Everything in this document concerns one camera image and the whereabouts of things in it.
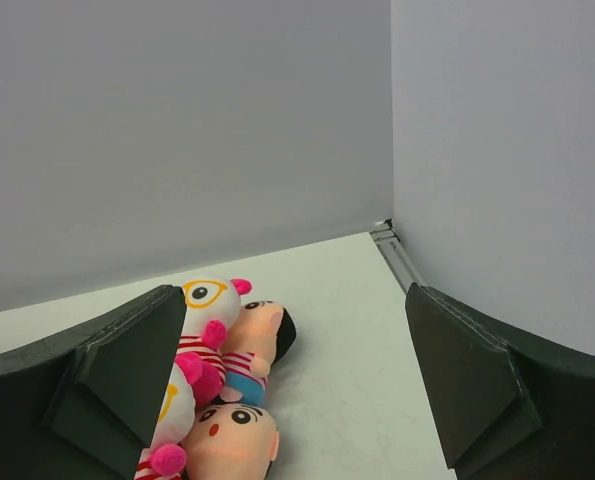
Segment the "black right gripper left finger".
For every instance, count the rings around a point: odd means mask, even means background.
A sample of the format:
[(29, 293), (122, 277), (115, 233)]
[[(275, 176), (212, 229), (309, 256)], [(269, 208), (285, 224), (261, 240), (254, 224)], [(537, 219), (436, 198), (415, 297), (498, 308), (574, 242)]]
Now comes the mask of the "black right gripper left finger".
[(0, 353), (0, 479), (130, 479), (153, 437), (186, 314), (158, 286)]

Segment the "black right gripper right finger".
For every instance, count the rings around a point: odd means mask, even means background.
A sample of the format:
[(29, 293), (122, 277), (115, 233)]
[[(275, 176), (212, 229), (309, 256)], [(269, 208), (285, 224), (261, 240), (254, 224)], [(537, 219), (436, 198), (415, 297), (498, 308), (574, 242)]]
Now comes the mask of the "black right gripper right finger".
[(412, 284), (409, 330), (459, 479), (595, 479), (595, 356)]

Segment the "white panda plush yellow glasses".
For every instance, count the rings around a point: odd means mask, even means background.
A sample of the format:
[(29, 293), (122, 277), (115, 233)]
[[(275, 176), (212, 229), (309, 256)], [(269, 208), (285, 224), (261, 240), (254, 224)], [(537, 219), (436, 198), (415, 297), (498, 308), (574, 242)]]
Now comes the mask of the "white panda plush yellow glasses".
[(221, 347), (236, 322), (242, 297), (252, 290), (244, 278), (195, 275), (182, 285), (186, 313), (175, 356), (198, 408), (210, 404), (225, 385)]

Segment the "boy plush orange shorts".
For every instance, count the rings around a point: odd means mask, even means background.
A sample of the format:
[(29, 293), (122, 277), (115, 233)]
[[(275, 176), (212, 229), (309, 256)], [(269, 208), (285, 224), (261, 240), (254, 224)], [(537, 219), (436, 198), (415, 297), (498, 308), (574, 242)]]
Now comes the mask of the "boy plush orange shorts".
[(182, 442), (191, 480), (264, 480), (276, 460), (280, 434), (272, 415), (241, 403), (198, 411)]

